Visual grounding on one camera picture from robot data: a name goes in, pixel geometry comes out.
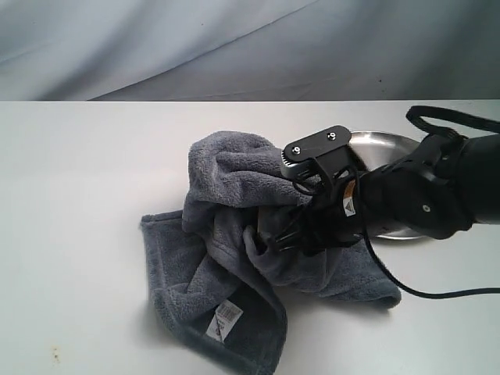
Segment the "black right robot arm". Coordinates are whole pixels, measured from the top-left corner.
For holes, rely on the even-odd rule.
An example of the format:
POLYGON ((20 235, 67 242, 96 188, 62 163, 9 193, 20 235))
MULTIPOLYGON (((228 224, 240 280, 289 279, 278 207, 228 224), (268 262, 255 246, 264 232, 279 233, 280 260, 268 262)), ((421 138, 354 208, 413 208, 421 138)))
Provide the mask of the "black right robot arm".
POLYGON ((259 249, 315 255, 407 227, 434 239, 499 223, 499 137, 427 136, 410 155, 298 207, 260 209, 259 249))

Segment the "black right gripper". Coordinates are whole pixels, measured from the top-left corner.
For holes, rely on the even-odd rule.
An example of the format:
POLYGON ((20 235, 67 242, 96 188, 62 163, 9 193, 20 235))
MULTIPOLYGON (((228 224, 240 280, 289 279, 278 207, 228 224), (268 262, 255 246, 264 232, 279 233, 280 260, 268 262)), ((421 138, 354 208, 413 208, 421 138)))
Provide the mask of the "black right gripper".
POLYGON ((307 203, 288 213, 288 232, 256 233, 256 252, 315 255, 327 248, 357 244, 363 239, 366 227, 358 182, 357 171, 339 171, 328 178, 322 177, 309 189, 307 203))

